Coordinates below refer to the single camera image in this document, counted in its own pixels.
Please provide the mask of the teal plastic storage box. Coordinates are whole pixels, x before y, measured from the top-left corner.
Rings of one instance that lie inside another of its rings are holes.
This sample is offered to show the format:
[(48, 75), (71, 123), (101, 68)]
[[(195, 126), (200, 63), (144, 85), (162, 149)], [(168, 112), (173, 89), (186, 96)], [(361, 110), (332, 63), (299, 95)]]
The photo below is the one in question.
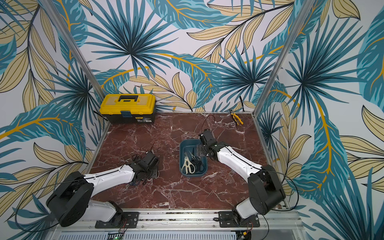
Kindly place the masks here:
[(184, 140), (180, 144), (179, 169), (188, 178), (202, 177), (208, 170), (207, 157), (199, 139)]

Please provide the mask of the cream handled kitchen scissors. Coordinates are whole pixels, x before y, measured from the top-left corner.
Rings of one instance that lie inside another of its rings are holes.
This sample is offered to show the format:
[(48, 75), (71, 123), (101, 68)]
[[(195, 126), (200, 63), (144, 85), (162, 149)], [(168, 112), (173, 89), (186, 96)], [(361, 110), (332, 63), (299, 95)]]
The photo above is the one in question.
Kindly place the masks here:
[(184, 163), (182, 166), (182, 174), (189, 175), (189, 174), (194, 174), (195, 169), (194, 165), (190, 161), (190, 155), (189, 153), (185, 152), (184, 153)]

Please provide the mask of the black handled scissors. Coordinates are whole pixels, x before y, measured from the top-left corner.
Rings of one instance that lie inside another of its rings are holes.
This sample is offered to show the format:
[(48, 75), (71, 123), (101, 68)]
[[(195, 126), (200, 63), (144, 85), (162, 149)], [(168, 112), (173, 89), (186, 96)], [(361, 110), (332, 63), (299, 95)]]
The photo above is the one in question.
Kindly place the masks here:
[(202, 162), (202, 159), (200, 157), (197, 157), (195, 154), (194, 154), (194, 151), (188, 151), (189, 155), (190, 155), (190, 161), (191, 163), (194, 165), (194, 169), (195, 169), (195, 174), (200, 174), (202, 172), (204, 172), (205, 170), (205, 166)]

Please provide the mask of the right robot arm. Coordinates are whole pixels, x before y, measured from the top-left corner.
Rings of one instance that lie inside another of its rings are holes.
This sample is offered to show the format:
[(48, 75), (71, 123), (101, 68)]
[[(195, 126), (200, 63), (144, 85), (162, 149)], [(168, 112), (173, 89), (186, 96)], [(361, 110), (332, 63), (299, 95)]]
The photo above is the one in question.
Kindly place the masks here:
[(203, 153), (226, 165), (240, 175), (248, 184), (249, 197), (233, 210), (239, 220), (253, 215), (265, 215), (286, 198), (278, 173), (271, 165), (259, 165), (236, 152), (224, 142), (218, 142), (212, 131), (200, 134)]

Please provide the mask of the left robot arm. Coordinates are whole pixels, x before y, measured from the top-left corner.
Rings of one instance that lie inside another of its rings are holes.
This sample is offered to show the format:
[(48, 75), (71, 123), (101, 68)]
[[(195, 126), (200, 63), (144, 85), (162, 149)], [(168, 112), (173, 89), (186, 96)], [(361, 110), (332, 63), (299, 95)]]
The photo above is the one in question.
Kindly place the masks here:
[(113, 201), (94, 201), (93, 196), (119, 185), (136, 186), (159, 176), (159, 158), (152, 151), (125, 165), (95, 174), (71, 173), (48, 198), (46, 205), (61, 227), (79, 221), (95, 221), (100, 228), (133, 228), (138, 214), (126, 214)]

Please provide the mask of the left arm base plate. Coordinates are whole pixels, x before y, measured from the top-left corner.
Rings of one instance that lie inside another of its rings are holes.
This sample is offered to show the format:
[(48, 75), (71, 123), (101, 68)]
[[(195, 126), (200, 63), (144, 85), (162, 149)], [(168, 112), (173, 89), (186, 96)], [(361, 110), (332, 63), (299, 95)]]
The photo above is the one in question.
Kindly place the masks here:
[(97, 221), (96, 229), (135, 229), (138, 224), (139, 212), (116, 213), (108, 222)]

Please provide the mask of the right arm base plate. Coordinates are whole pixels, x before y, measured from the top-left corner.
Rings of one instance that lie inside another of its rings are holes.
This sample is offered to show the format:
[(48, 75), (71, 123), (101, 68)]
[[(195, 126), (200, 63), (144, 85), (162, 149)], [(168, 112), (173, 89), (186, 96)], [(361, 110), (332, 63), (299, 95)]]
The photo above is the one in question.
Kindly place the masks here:
[(215, 222), (219, 222), (221, 228), (258, 228), (260, 221), (258, 215), (252, 215), (243, 219), (234, 211), (220, 211), (218, 217), (214, 218)]

